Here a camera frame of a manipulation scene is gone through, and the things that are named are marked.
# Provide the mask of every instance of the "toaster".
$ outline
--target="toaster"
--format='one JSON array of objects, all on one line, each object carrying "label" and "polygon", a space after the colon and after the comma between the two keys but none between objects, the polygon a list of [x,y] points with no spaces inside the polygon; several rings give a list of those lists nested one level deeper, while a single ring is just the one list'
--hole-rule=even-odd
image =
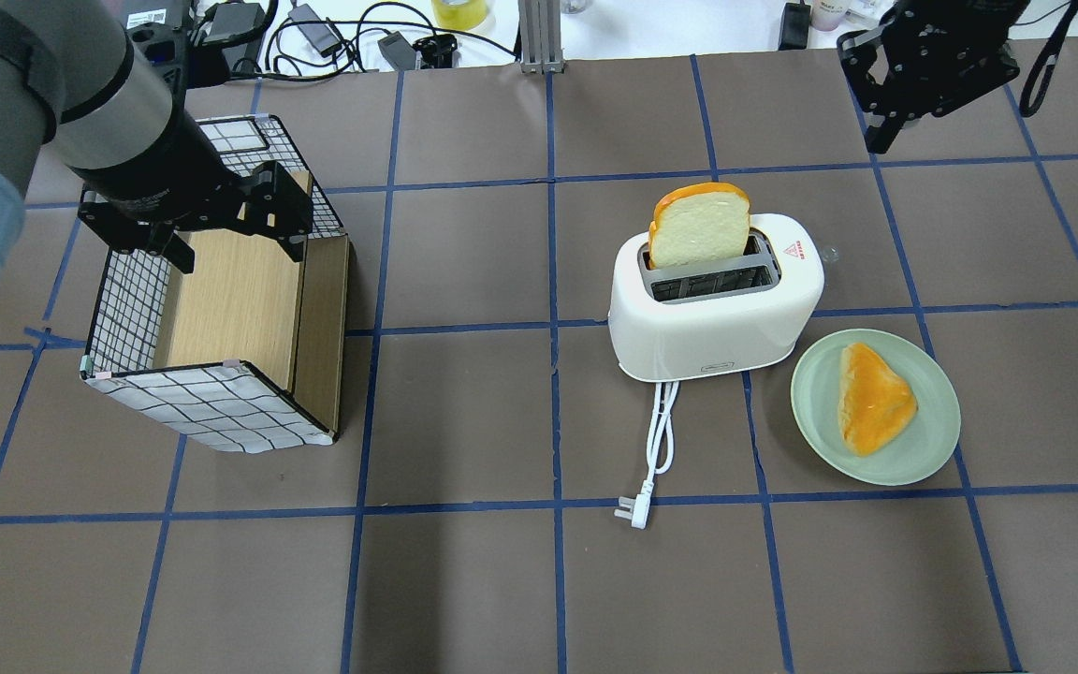
[{"label": "toaster", "polygon": [[800,222],[751,217],[743,255],[650,267],[647,234],[614,260],[610,341],[639,381],[696,380],[782,361],[821,298],[817,248]]}]

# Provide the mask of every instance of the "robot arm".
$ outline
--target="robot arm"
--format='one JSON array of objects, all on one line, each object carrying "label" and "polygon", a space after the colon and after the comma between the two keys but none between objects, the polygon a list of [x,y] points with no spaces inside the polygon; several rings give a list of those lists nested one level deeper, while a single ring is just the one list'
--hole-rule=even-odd
[{"label": "robot arm", "polygon": [[153,63],[189,46],[188,36],[163,29],[124,32],[98,0],[63,0],[59,9],[0,0],[0,269],[49,140],[85,180],[79,217],[115,251],[142,249],[191,273],[193,251],[176,232],[227,228],[277,239],[302,259],[310,197],[277,163],[248,176],[227,169],[181,104],[193,81],[226,80],[217,65],[225,39],[207,54],[217,59],[158,74]]},{"label": "robot arm", "polygon": [[[944,116],[999,88],[1021,73],[1009,46],[1009,29],[1031,0],[898,0],[869,31],[839,37],[839,59],[856,101],[868,114],[869,152],[889,150],[897,134],[925,114]],[[1031,72],[1022,112],[1039,109],[1051,81],[1067,27],[1078,11],[1074,0]],[[872,77],[876,52],[886,60],[883,81]],[[1039,97],[1031,101],[1039,69]]]}]

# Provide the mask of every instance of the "plate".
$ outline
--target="plate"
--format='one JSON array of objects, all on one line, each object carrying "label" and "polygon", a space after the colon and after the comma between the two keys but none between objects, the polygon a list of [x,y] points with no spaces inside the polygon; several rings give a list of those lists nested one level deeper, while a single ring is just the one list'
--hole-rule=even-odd
[{"label": "plate", "polygon": [[[917,413],[901,435],[879,452],[857,457],[839,431],[839,370],[844,346],[863,342],[910,383]],[[931,477],[959,440],[959,401],[951,380],[926,352],[896,334],[854,329],[826,334],[792,371],[792,416],[805,441],[827,464],[872,485],[910,485]]]}]

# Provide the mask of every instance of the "bread slice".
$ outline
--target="bread slice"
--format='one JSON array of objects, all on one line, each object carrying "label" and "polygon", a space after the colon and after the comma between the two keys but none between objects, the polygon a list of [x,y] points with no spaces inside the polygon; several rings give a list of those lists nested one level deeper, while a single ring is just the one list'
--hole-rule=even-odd
[{"label": "bread slice", "polygon": [[728,182],[676,189],[655,205],[647,233],[651,267],[743,255],[751,231],[751,202]]},{"label": "bread slice", "polygon": [[881,354],[863,342],[842,350],[839,381],[839,427],[842,441],[856,456],[877,452],[910,426],[917,398],[910,383],[893,372]]}]

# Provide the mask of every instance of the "toaster label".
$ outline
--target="toaster label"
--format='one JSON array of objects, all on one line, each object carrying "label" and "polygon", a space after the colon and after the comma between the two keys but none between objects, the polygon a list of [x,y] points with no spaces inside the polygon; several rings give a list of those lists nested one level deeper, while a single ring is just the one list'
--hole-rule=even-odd
[{"label": "toaster label", "polygon": [[788,252],[788,255],[790,255],[790,256],[792,256],[792,257],[794,257],[794,258],[797,258],[799,260],[804,260],[805,259],[805,247],[801,246],[800,242],[797,242],[796,244],[792,244],[788,248],[784,248],[784,251]]}]

